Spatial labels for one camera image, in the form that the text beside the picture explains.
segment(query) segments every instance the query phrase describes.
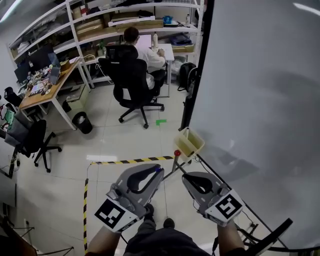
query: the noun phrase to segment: desk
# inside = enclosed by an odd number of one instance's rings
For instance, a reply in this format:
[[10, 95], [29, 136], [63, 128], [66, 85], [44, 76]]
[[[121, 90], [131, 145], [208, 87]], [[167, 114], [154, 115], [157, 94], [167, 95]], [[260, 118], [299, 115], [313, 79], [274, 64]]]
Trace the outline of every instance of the desk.
[[172, 45], [170, 43], [159, 43], [158, 48], [164, 49], [164, 57], [168, 63], [168, 74], [167, 74], [167, 82], [166, 83], [168, 84], [168, 96], [167, 97], [170, 97], [172, 62], [175, 60], [174, 51], [172, 50]]
[[58, 100], [56, 99], [56, 96], [59, 92], [59, 90], [61, 89], [61, 87], [65, 84], [67, 78], [70, 76], [70, 74], [72, 73], [72, 71], [75, 70], [75, 68], [79, 69], [81, 78], [84, 82], [84, 84], [88, 87], [89, 92], [91, 91], [91, 88], [88, 84], [87, 78], [84, 74], [84, 71], [82, 70], [81, 67], [81, 63], [80, 60], [78, 59], [77, 61], [75, 61], [73, 64], [71, 64], [70, 68], [67, 70], [66, 74], [63, 75], [59, 81], [58, 84], [53, 85], [51, 87], [51, 91], [48, 94], [45, 95], [41, 95], [41, 93], [33, 95], [31, 97], [29, 97], [30, 95], [30, 91], [28, 91], [25, 94], [24, 99], [22, 100], [19, 109], [21, 109], [22, 113], [25, 115], [25, 117], [27, 118], [26, 112], [24, 111], [27, 108], [30, 107], [34, 107], [34, 106], [40, 106], [40, 104], [46, 103], [46, 102], [52, 102], [53, 105], [56, 107], [56, 109], [59, 111], [59, 113], [61, 114], [61, 116], [64, 118], [64, 120], [69, 124], [69, 126], [73, 129], [76, 130], [76, 127], [74, 126], [74, 124], [72, 123], [71, 119], [69, 118], [69, 116], [67, 115], [67, 113], [64, 111], [64, 109], [62, 108], [62, 106], [60, 105], [60, 103], [58, 102]]

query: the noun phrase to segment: white shelving unit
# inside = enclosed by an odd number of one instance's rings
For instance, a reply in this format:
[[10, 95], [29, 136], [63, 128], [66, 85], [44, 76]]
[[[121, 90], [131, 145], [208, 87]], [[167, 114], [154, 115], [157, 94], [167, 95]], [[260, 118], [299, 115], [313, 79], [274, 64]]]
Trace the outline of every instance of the white shelving unit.
[[72, 48], [77, 48], [79, 56], [81, 58], [81, 65], [84, 68], [84, 71], [88, 77], [89, 83], [91, 85], [92, 88], [95, 87], [94, 83], [98, 83], [98, 82], [104, 82], [104, 81], [110, 81], [111, 79], [107, 76], [107, 77], [96, 77], [96, 78], [91, 78], [90, 76], [90, 72], [88, 70], [88, 65], [91, 64], [95, 64], [96, 62], [98, 62], [98, 57], [96, 58], [96, 60], [90, 60], [85, 62], [83, 59], [83, 53], [81, 51], [80, 46], [86, 43], [90, 43], [93, 41], [98, 41], [98, 40], [102, 40], [105, 38], [111, 38], [111, 37], [118, 37], [123, 35], [123, 32], [112, 32], [112, 33], [105, 33], [102, 35], [98, 35], [98, 36], [93, 36], [91, 38], [87, 38], [85, 40], [79, 41], [77, 33], [76, 33], [76, 29], [75, 29], [75, 24], [78, 22], [82, 22], [85, 21], [87, 19], [99, 16], [99, 15], [103, 15], [106, 13], [110, 13], [110, 12], [116, 12], [116, 11], [130, 11], [132, 9], [143, 9], [143, 8], [150, 8], [150, 7], [175, 7], [175, 8], [191, 8], [191, 9], [197, 9], [199, 11], [199, 19], [198, 19], [198, 26], [195, 27], [194, 25], [191, 25], [190, 27], [186, 27], [186, 26], [182, 26], [182, 27], [162, 27], [162, 28], [150, 28], [150, 29], [140, 29], [139, 32], [140, 33], [153, 33], [153, 32], [173, 32], [173, 33], [194, 33], [196, 34], [196, 42], [195, 42], [195, 50], [194, 52], [177, 52], [174, 55], [175, 56], [190, 56], [190, 55], [194, 55], [195, 56], [195, 62], [198, 62], [198, 58], [199, 58], [199, 53], [200, 53], [200, 42], [201, 42], [201, 26], [202, 26], [202, 19], [203, 19], [203, 11], [204, 11], [204, 0], [197, 0], [198, 2], [200, 2], [200, 4], [197, 3], [196, 0], [193, 0], [193, 3], [178, 3], [178, 2], [150, 2], [150, 3], [141, 3], [141, 4], [134, 4], [131, 6], [122, 6], [122, 7], [115, 7], [115, 8], [110, 8], [110, 9], [105, 9], [102, 11], [98, 11], [92, 14], [89, 14], [87, 16], [78, 18], [73, 20], [72, 17], [72, 11], [71, 11], [71, 5], [79, 2], [80, 0], [66, 0], [65, 2], [57, 5], [56, 7], [54, 7], [53, 9], [51, 9], [50, 11], [46, 12], [45, 14], [43, 14], [42, 16], [40, 16], [38, 19], [36, 19], [33, 23], [31, 23], [26, 29], [24, 29], [17, 37], [16, 39], [13, 41], [13, 43], [18, 40], [20, 37], [22, 37], [23, 35], [29, 33], [32, 28], [34, 26], [36, 26], [39, 22], [41, 22], [42, 20], [44, 20], [45, 18], [47, 18], [48, 16], [50, 16], [51, 14], [62, 10], [62, 9], [66, 9], [67, 14], [68, 14], [68, 18], [69, 18], [69, 22], [67, 22], [64, 25], [61, 25], [55, 29], [53, 29], [52, 31], [49, 31], [47, 34], [45, 34], [44, 36], [42, 36], [39, 39], [36, 39], [30, 46], [28, 46], [23, 52], [21, 52], [19, 55], [17, 55], [16, 57], [12, 57], [13, 61], [16, 62], [25, 52], [27, 52], [28, 50], [30, 50], [32, 47], [36, 46], [37, 44], [39, 44], [41, 41], [43, 41], [44, 39], [46, 39], [47, 37], [53, 35], [54, 33], [57, 33], [58, 31], [67, 28], [70, 26], [72, 34], [73, 34], [73, 39], [63, 42], [57, 46], [55, 46], [53, 48], [54, 52], [56, 54], [67, 51], [69, 49]]

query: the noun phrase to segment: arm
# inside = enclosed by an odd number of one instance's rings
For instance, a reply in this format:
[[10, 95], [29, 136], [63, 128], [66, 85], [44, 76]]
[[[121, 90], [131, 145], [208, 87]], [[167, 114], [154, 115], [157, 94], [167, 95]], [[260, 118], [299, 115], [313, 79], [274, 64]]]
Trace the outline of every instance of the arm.
[[87, 256], [103, 255], [114, 256], [121, 233], [113, 233], [105, 226], [91, 240]]
[[218, 225], [217, 229], [220, 256], [224, 256], [228, 252], [237, 248], [245, 248], [233, 221], [225, 227]]
[[151, 49], [148, 49], [147, 55], [148, 55], [148, 65], [150, 67], [162, 68], [166, 63], [166, 59], [164, 55], [159, 56], [156, 52], [154, 52]]

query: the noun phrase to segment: dark hair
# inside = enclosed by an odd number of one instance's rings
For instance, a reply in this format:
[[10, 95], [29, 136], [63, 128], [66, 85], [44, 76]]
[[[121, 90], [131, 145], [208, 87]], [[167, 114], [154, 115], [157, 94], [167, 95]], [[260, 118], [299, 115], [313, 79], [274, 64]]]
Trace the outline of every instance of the dark hair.
[[139, 31], [133, 26], [128, 27], [124, 31], [124, 40], [129, 44], [132, 44], [135, 40], [137, 40], [138, 36], [139, 36]]

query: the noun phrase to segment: black bag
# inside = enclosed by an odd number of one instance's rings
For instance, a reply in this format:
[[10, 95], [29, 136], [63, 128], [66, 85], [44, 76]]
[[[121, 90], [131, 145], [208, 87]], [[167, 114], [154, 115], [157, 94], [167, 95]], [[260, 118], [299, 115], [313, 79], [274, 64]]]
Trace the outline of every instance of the black bag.
[[189, 92], [190, 83], [192, 79], [196, 76], [196, 72], [195, 72], [196, 69], [197, 69], [196, 65], [191, 62], [184, 63], [181, 65], [180, 72], [179, 72], [179, 87], [178, 87], [179, 92], [183, 90], [186, 90], [187, 92]]

